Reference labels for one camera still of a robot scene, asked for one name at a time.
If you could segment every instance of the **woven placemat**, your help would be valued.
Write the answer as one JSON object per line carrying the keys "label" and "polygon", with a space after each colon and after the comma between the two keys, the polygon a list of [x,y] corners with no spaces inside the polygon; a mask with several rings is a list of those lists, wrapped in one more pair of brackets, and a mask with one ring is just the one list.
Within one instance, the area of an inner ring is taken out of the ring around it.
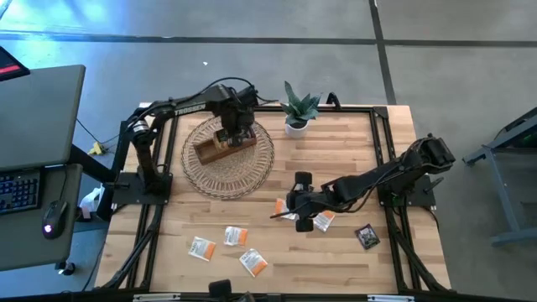
{"label": "woven placemat", "polygon": [[212,138],[221,129],[219,117],[210,118],[186,138],[181,163],[186,178],[200,193],[223,200],[236,199],[256,190],[269,176],[274,163],[274,145],[267,130],[254,122],[258,142],[223,159],[201,165],[194,145]]}

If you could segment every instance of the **concrete floor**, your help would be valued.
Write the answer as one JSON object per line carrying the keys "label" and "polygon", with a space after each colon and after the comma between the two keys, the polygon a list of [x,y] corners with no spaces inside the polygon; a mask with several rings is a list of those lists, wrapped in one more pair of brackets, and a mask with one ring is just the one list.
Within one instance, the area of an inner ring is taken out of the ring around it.
{"label": "concrete floor", "polygon": [[[432,132],[443,137],[461,159],[537,104],[537,48],[531,44],[537,40],[536,2],[376,3],[385,39],[473,40],[475,45],[529,41],[524,44],[528,48],[447,47],[441,42],[387,46],[396,102],[410,105],[419,136]],[[101,139],[115,135],[119,121],[139,102],[188,95],[221,76],[246,77],[269,98],[283,97],[287,80],[298,91],[335,91],[345,103],[387,104],[378,47],[356,41],[376,37],[368,0],[13,0],[0,20],[0,31],[5,38],[0,45],[29,68],[86,65],[79,118]],[[21,35],[24,31],[32,34]],[[138,38],[139,43],[65,42],[41,32],[81,34],[82,39],[90,34],[97,40],[108,35],[154,36],[160,43]],[[223,44],[169,43],[162,37],[354,40]],[[75,144],[86,149],[92,140],[77,128]],[[111,164],[110,158],[101,161]],[[443,176],[446,180],[435,195],[453,289],[537,300],[532,286],[537,280],[537,242],[499,248],[489,244],[490,236],[507,230],[507,223],[488,167],[479,163],[469,169],[458,160]],[[37,276],[55,274],[46,267],[0,273],[0,297],[80,290],[103,238],[102,231],[76,234],[71,257],[80,259],[81,270],[56,277],[65,282],[40,282]]]}

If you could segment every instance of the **white pot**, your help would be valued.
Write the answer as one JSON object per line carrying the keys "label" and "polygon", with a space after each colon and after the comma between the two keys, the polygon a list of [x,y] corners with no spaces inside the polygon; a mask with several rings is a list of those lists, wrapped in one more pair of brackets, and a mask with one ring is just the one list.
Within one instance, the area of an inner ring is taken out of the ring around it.
{"label": "white pot", "polygon": [[285,124],[285,133],[287,133],[287,136],[290,138],[303,138],[305,136],[306,131],[308,130],[308,125],[310,124],[310,121],[306,122],[305,126],[302,128],[292,128],[289,124]]}

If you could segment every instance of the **wooden tabletop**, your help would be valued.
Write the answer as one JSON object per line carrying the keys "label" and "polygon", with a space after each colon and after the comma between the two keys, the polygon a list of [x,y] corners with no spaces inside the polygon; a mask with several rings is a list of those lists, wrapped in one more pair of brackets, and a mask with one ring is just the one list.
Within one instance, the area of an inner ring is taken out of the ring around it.
{"label": "wooden tabletop", "polygon": [[[388,106],[388,113],[399,155],[416,139],[410,109]],[[274,167],[261,188],[239,200],[216,200],[200,195],[184,176],[180,163],[183,143],[196,125],[210,116],[203,112],[180,118],[171,166],[174,183],[169,204],[164,208],[152,292],[206,292],[210,282],[220,279],[230,279],[233,292],[387,294],[397,291],[385,215],[378,205],[376,192],[359,212],[336,214],[326,233],[316,229],[298,233],[292,221],[269,219],[274,213],[276,198],[284,199],[293,185],[295,171],[312,172],[314,186],[318,189],[320,184],[339,176],[361,174],[376,166],[367,114],[321,113],[310,123],[305,138],[291,139],[284,132],[283,112],[256,112],[256,121],[268,130],[274,142]],[[166,143],[163,143],[160,156],[163,160],[165,149]],[[134,171],[137,165],[131,146],[125,170]],[[113,216],[96,286],[106,283],[132,250],[140,208],[126,206]],[[415,251],[437,280],[449,288],[433,218],[421,208],[409,208],[409,221]],[[381,242],[366,251],[354,231],[368,223]],[[246,247],[223,244],[228,226],[248,229]],[[194,237],[216,242],[210,262],[188,255]],[[257,249],[268,262],[268,267],[257,278],[239,262],[249,248]],[[138,268],[138,281],[143,276],[145,257],[143,254]],[[402,263],[410,286],[404,256]]]}

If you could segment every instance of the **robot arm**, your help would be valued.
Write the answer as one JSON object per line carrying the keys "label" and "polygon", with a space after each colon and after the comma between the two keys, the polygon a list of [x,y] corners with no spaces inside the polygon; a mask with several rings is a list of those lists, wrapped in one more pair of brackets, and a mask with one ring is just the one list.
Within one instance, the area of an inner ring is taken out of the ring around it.
{"label": "robot arm", "polygon": [[[298,172],[295,186],[287,194],[289,212],[271,216],[275,218],[296,213],[297,232],[313,230],[311,220],[322,211],[353,213],[359,211],[374,188],[382,186],[393,195],[404,195],[414,188],[417,179],[426,173],[439,174],[451,168],[455,158],[441,138],[431,134],[412,143],[409,149],[396,159],[361,175],[343,176],[321,186],[321,192],[313,192],[311,174]],[[352,209],[359,198],[362,204]]]}
{"label": "robot arm", "polygon": [[[166,121],[185,114],[210,111],[215,117],[222,118],[228,144],[238,147],[242,144],[242,134],[253,124],[253,109],[257,105],[257,91],[252,85],[240,92],[232,87],[216,85],[194,96],[156,101],[149,107],[136,109],[128,119],[127,135],[136,148],[139,163],[137,172],[144,192],[159,194],[163,191],[162,177],[152,160],[151,146]],[[151,126],[145,121],[147,116],[154,117]]]}

